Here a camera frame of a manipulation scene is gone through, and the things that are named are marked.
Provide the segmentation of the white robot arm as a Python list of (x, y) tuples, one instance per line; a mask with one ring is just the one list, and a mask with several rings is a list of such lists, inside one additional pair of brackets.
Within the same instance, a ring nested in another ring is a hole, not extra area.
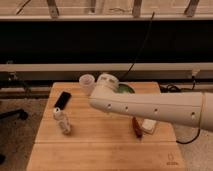
[(117, 93), (119, 80), (101, 74), (89, 104), (102, 111), (198, 127), (213, 132), (213, 93)]

